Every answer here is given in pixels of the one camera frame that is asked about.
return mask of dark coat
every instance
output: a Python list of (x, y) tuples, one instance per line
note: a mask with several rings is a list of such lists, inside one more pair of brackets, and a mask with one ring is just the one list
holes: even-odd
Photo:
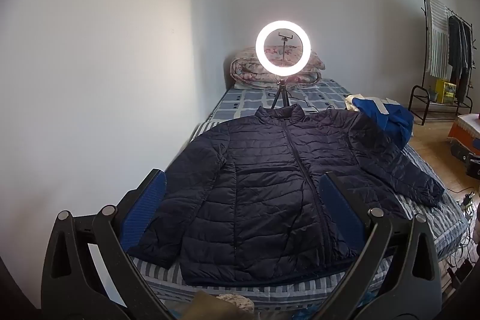
[(299, 105), (199, 135), (166, 170), (166, 195), (129, 253), (189, 285), (259, 286), (345, 270), (349, 248), (318, 192), (333, 171), (370, 207), (405, 218), (394, 192), (428, 206), (443, 188), (360, 112), (305, 116)]

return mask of folded blanket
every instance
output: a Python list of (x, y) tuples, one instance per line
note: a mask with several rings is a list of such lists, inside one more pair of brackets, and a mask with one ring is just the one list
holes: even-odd
[[(265, 55), (273, 64), (282, 66), (283, 46), (265, 46)], [(285, 46), (285, 67), (297, 63), (302, 56), (302, 48)], [(322, 79), (320, 70), (325, 65), (314, 51), (311, 51), (308, 64), (298, 74), (284, 77), (289, 88), (305, 88)], [(230, 75), (235, 80), (235, 88), (277, 88), (280, 77), (268, 72), (258, 61), (255, 48), (250, 47), (236, 53), (231, 65)]]

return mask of white cloth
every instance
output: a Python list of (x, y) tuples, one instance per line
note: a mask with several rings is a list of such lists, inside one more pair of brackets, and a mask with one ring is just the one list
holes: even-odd
[(447, 7), (438, 0), (427, 0), (427, 71), (439, 79), (448, 79), (448, 16)]

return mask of tripod leg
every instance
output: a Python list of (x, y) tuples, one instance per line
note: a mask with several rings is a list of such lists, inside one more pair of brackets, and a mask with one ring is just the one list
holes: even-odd
[(275, 95), (275, 99), (273, 100), (272, 109), (275, 109), (275, 105), (277, 104), (278, 97), (280, 96), (280, 92), (282, 92), (282, 88), (280, 87)]
[(290, 102), (289, 102), (289, 96), (287, 94), (287, 89), (285, 88), (285, 86), (282, 86), (280, 87), (280, 89), (282, 90), (282, 100), (283, 100), (283, 106), (290, 106)]

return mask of jacket zipper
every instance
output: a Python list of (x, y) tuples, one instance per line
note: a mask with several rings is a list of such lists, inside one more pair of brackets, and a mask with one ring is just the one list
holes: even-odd
[[(295, 148), (295, 146), (293, 145), (293, 142), (292, 142), (292, 139), (291, 139), (291, 136), (290, 136), (290, 131), (288, 130), (287, 128), (287, 125), (285, 123), (285, 120), (282, 120), (282, 127), (285, 129), (285, 134), (286, 134), (286, 139), (288, 140), (289, 144), (290, 144), (290, 147), (292, 148), (292, 151), (293, 151), (293, 157), (295, 158), (295, 160), (297, 161), (297, 164), (298, 166), (300, 167), (300, 171), (301, 173), (303, 174), (303, 177), (305, 178), (305, 181), (308, 183), (308, 186), (310, 187), (310, 191), (312, 193), (312, 196), (313, 196), (313, 201), (315, 202), (315, 207), (317, 209), (317, 213), (318, 213), (318, 217), (322, 220), (323, 222), (323, 226), (324, 227), (327, 227), (327, 224), (326, 224), (326, 221), (325, 221), (325, 218), (323, 217), (323, 215), (320, 213), (320, 208), (319, 208), (319, 205), (318, 205), (318, 193), (317, 191), (315, 190), (315, 185), (313, 183), (313, 180), (311, 180), (311, 177), (310, 175), (308, 174), (307, 172), (307, 169), (305, 168), (305, 166), (303, 165), (302, 161), (300, 160), (300, 155), (297, 151), (297, 149)], [(330, 243), (330, 237), (328, 235), (325, 234), (325, 232), (322, 232), (322, 235), (323, 235), (323, 240), (324, 242), (328, 243), (328, 247), (330, 248), (331, 246), (331, 243)]]

